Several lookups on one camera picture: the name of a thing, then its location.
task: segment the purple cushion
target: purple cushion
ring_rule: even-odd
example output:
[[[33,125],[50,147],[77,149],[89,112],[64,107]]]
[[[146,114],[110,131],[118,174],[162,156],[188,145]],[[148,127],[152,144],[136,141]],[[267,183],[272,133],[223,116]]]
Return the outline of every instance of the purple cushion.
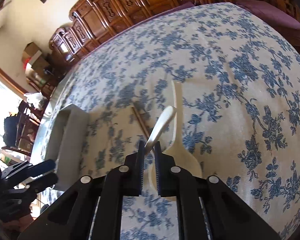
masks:
[[[143,20],[140,23],[146,23],[146,22],[151,21],[152,19],[156,19],[156,18],[158,18],[160,16],[163,16],[163,15],[166,15],[166,14],[169,14],[169,13],[172,13],[172,12],[177,12],[177,11],[180,11],[180,10],[183,10],[183,9],[187,9],[187,8],[190,8],[190,7],[194,7],[194,4],[192,2],[186,2],[183,5],[179,5],[178,7],[172,8],[172,9],[170,9],[168,11],[156,14],[156,15],[148,18],[148,19],[145,19],[145,20]]]
[[[264,1],[236,0],[236,5],[251,12],[271,27],[279,26],[300,30],[300,23],[282,10]]]

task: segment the white tablecloth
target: white tablecloth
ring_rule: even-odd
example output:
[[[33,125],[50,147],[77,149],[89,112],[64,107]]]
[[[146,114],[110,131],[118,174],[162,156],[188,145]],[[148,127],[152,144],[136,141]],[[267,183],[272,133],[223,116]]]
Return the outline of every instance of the white tablecloth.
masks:
[[[300,223],[300,55],[230,3],[159,17],[77,64],[54,115],[69,103],[90,113],[81,174],[103,176],[137,151],[144,138],[130,107],[153,127],[173,105],[171,80],[183,83],[183,143],[204,178],[219,176],[287,239]],[[175,202],[147,185],[151,162],[149,155],[142,196],[124,199],[121,239],[178,238]]]

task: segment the spatula handle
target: spatula handle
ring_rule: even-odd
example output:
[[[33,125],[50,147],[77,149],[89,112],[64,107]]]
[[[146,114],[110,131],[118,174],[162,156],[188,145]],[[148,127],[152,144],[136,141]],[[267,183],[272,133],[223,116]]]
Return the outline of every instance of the spatula handle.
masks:
[[[155,123],[155,126],[150,134],[150,137],[145,146],[145,155],[147,155],[158,141],[160,135],[165,130],[167,125],[172,121],[176,114],[176,109],[173,106],[167,106],[165,110],[159,116],[159,119]]]
[[[173,142],[182,143],[183,126],[183,106],[182,106],[182,84],[175,80],[172,81],[174,106],[177,108],[177,114],[174,118]]]

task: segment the chopstick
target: chopstick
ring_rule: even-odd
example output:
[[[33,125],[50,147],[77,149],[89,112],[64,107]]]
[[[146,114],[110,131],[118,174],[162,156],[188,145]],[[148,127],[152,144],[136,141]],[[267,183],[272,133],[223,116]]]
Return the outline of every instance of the chopstick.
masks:
[[[133,111],[133,114],[135,115],[135,117],[137,118],[137,121],[138,121],[138,124],[143,132],[143,135],[146,137],[146,139],[148,140],[150,135],[149,135],[149,132],[146,128],[146,125],[145,123],[143,122],[139,112],[137,111],[137,109],[133,106],[132,107],[132,111]]]

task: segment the white plastic spatula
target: white plastic spatula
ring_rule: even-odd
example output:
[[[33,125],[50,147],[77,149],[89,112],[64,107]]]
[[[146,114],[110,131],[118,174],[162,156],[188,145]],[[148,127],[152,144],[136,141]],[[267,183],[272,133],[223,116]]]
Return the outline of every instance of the white plastic spatula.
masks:
[[[177,166],[188,170],[193,176],[202,178],[199,162],[182,144],[183,106],[181,86],[180,82],[172,81],[174,106],[177,108],[177,115],[174,118],[172,143],[163,153],[172,156]],[[157,190],[154,163],[149,167],[149,172],[150,185]]]
[[[174,108],[173,106],[167,106],[165,110],[160,114],[145,145],[145,155],[147,155],[152,150],[164,129],[176,115],[176,112],[176,108]]]

